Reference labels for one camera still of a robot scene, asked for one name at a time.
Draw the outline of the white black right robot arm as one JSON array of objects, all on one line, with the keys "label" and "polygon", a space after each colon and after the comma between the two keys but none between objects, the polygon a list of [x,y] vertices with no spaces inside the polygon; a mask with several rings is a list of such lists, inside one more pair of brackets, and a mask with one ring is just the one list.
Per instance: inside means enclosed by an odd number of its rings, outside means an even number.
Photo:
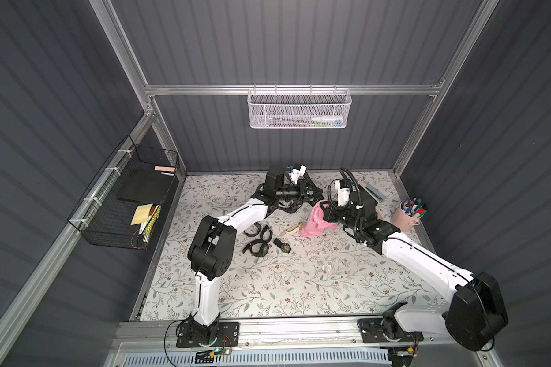
[{"label": "white black right robot arm", "polygon": [[356,243],[395,261],[424,280],[445,303],[418,306],[397,301],[384,311],[378,326],[384,337],[397,342],[409,333],[451,336],[473,352],[494,347],[496,335],[508,325],[508,314],[497,280],[482,272],[459,268],[410,238],[392,223],[377,216],[376,201],[347,178],[333,180],[321,204],[324,218],[337,222]]}]

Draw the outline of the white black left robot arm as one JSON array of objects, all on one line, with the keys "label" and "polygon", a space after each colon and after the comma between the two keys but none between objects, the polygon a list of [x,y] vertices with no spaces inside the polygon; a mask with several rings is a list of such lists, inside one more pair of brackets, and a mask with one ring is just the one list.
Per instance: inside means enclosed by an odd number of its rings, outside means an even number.
[{"label": "white black left robot arm", "polygon": [[206,216],[200,221],[188,250],[195,295],[187,323],[197,342],[209,345],[218,334],[220,277],[231,265],[237,236],[277,210],[293,214],[305,203],[315,206],[324,199],[323,190],[306,171],[306,166],[300,164],[288,170],[270,168],[265,182],[241,207],[221,217]]}]

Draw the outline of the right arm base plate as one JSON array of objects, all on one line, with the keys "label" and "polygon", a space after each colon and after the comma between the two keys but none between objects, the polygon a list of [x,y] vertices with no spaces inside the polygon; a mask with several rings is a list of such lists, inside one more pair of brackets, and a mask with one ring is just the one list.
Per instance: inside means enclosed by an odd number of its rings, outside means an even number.
[{"label": "right arm base plate", "polygon": [[358,320],[358,329],[364,343],[398,343],[424,341],[421,332],[406,332],[396,321],[384,317],[362,318]]}]

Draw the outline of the pink cloth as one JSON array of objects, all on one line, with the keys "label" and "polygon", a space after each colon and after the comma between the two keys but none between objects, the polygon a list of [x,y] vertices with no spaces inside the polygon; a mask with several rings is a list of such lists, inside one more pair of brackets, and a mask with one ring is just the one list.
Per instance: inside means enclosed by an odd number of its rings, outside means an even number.
[{"label": "pink cloth", "polygon": [[330,223],[325,220],[324,210],[320,206],[321,203],[324,203],[324,200],[319,201],[313,207],[306,224],[301,230],[302,237],[314,237],[323,234],[327,229],[334,230],[337,228],[338,223]]}]

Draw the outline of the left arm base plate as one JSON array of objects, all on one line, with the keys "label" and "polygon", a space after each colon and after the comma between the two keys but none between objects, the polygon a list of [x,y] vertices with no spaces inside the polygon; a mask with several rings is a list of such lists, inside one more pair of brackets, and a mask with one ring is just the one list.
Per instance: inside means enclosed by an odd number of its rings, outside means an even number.
[{"label": "left arm base plate", "polygon": [[177,329],[177,348],[237,347],[240,323],[215,321],[209,327],[188,321]]}]

